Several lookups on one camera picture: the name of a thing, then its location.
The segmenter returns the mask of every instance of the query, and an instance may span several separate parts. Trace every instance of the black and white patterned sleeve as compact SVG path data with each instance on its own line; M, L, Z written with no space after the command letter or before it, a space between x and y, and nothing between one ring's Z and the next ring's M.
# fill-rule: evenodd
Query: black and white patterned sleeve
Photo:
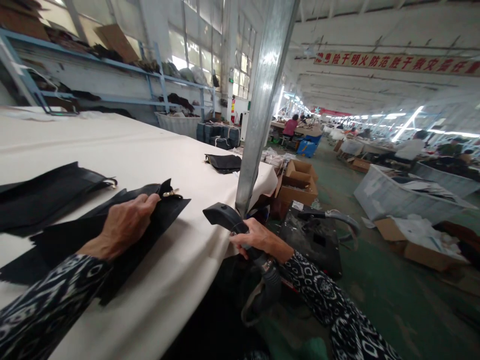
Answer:
M316 319L330 328L335 359L400 359L337 284L299 252L283 268Z
M0 359L47 359L110 269L95 257L72 255L0 310Z

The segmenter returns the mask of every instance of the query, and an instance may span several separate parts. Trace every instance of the metal shelf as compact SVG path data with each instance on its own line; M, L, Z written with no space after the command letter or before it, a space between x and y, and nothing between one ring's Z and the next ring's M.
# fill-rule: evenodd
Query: metal shelf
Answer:
M121 96L115 96L115 95L101 95L98 94L99 97L101 97L101 100L99 102L109 102L109 103L124 103L124 104L136 104L136 105L148 105L148 106L163 106L165 107L165 111L168 113L170 111L170 107L176 107L179 106L177 104L169 103L169 102L160 102L160 101L155 101L154 99L157 98L157 95L153 93L152 89L152 83L150 78L156 78L159 79L161 89L163 92L163 98L167 98L167 91L165 88L165 81L172 82L172 83L177 83L180 85L185 85L193 88L198 88L200 89L200 102L201 105L193 105L194 109L200 109L201 110L201 115L202 118L205 118L205 109L213 109L215 111L215 88L214 87L208 87L205 85L200 85L194 82L189 82L181 78L176 78L172 76L167 76L167 75L162 75L159 73L150 73L142 70L139 67L133 66L133 65L128 65L123 62L119 61L114 61L110 59L105 59L105 58L97 58L91 54L86 54L86 53L80 53L80 52L75 52L75 51L70 51L67 49L64 49L63 47L49 41L44 41L40 40L34 37L26 36L23 34L19 34L16 32L8 31L5 29L0 29L0 39L4 42L4 48L9 52L9 55L11 55L11 59L14 60L15 63L17 64L22 64L22 60L18 56L17 52L15 51L14 47L10 43L9 39L13 39L16 41L20 41L23 43L31 44L34 46L38 46L44 49L49 49L53 50L59 53L63 53L69 56L74 56L77 58L81 59L86 59L89 61L97 62L97 63L102 63L105 65L109 65L115 68L119 69L125 69L128 71L136 72L139 74L142 74L145 76L148 88L150 91L150 96L151 100L146 100L146 99L139 99L139 98L134 98L134 97L121 97ZM160 72L163 73L163 68L162 68L162 62L160 58L160 53L157 44L154 44L154 50L156 54L156 60L160 66ZM41 91L38 87L37 84L35 84L34 80L30 76L30 73L23 68L18 68L19 71L22 72L22 80L25 83L26 87L32 94L37 94L39 101L42 103L40 105L47 106L47 102L44 99L44 96L47 97L60 97L60 98L65 98L65 99L72 99L75 98L71 93L65 93L65 92L53 92L53 91ZM213 102L211 103L211 106L206 106L204 102L204 90L210 90L212 91L213 94Z

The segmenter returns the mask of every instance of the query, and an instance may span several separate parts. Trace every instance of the window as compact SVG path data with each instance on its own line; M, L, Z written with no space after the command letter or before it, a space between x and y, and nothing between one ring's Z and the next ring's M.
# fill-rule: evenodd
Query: window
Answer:
M178 69L202 68L210 85L213 71L221 81L222 11L223 0L174 0L169 7L172 62Z
M233 95L248 99L252 58L254 56L257 33L243 13L238 15L236 35L235 70L233 72Z
M79 36L83 30L90 46L103 44L95 29L110 24L120 25L133 50L141 58L140 42L146 42L139 0L72 0L75 11L69 12L63 0L38 0L43 9L40 19L46 25L60 25Z

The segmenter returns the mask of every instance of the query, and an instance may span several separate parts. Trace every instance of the person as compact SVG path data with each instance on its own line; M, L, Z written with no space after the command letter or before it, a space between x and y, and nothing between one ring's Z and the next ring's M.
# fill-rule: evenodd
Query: person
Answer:
M99 236L0 310L0 357L47 359L94 299L110 263L142 237L159 201L157 194L141 194L112 206ZM230 241L247 260L242 245L279 262L315 318L330 328L335 359L400 359L333 280L254 218L245 223L249 233Z
M292 118L286 122L285 128L283 129L283 135L289 137L290 140L292 140L295 135L295 129L299 124L298 119L298 114L293 115Z
M465 150L462 154L458 155L458 158L465 162L465 164L470 165L472 163L472 154L473 150Z
M390 159L403 164L411 164L412 160L414 160L425 147L424 139L428 136L428 134L429 133L425 130L417 131L415 135L413 135L412 140L407 140L394 146L393 148L396 150L396 152L388 152L380 155L376 161L374 161L374 163L385 164L385 161Z
M150 224L158 194L110 208L101 234L0 310L0 359L47 359L90 305L111 263Z
M369 128L366 128L361 133L359 133L357 135L357 137L364 138L364 139L370 139L371 134L372 134L372 130L370 130Z
M350 134L350 135L353 135L353 136L356 136L358 134L357 128L355 126L352 127L350 130L344 131L343 133L345 135Z
M443 144L440 145L436 151L441 155L441 156L450 156L454 157L457 155L460 155L462 153L462 144L460 142L462 141L461 137L456 137L450 141L448 144Z

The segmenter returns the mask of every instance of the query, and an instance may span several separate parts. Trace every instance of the ceiling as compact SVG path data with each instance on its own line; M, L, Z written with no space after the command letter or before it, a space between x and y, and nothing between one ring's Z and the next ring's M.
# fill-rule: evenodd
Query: ceiling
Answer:
M445 129L480 130L480 76L314 63L318 53L462 57L480 61L480 1L301 0L289 71L309 107L353 115L423 111Z

